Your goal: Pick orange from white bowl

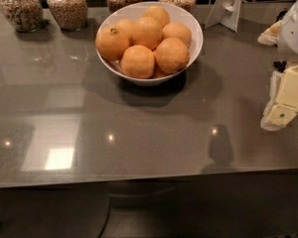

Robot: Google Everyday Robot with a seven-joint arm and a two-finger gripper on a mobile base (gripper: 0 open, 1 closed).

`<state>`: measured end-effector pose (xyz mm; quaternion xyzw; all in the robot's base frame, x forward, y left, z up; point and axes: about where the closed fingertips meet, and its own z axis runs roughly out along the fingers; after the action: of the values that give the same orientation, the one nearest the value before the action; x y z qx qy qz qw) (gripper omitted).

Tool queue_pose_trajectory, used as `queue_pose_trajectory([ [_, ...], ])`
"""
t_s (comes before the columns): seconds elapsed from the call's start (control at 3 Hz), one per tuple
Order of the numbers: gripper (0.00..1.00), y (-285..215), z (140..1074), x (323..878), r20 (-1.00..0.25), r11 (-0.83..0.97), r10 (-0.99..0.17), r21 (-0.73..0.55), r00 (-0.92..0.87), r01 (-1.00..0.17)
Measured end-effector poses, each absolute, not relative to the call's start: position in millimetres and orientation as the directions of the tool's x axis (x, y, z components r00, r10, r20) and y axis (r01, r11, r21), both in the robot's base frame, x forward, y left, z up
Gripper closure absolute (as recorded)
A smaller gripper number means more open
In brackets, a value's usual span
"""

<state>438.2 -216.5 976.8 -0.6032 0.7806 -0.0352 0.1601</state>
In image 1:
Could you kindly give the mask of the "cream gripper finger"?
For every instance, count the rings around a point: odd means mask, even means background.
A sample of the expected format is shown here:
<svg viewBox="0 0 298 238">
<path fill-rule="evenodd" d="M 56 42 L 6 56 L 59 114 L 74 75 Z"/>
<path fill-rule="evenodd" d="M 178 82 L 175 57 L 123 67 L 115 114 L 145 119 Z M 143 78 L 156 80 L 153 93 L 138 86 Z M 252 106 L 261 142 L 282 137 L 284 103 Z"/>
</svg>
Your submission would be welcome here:
<svg viewBox="0 0 298 238">
<path fill-rule="evenodd" d="M 298 63 L 288 65 L 283 72 L 272 73 L 269 97 L 260 127 L 267 131 L 278 131 L 298 114 Z"/>
<path fill-rule="evenodd" d="M 279 29 L 282 21 L 279 20 L 261 33 L 257 39 L 260 44 L 274 46 L 277 44 Z"/>
</svg>

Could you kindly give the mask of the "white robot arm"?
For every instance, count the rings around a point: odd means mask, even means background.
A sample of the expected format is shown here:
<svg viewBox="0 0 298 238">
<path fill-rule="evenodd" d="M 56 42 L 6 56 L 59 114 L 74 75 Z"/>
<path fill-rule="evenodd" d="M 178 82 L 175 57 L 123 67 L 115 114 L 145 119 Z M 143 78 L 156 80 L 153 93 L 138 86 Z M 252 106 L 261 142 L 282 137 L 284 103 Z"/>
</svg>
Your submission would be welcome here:
<svg viewBox="0 0 298 238">
<path fill-rule="evenodd" d="M 278 131 L 298 114 L 298 0 L 284 17 L 260 34 L 257 41 L 277 46 L 285 66 L 275 68 L 270 78 L 269 97 L 260 127 Z"/>
</svg>

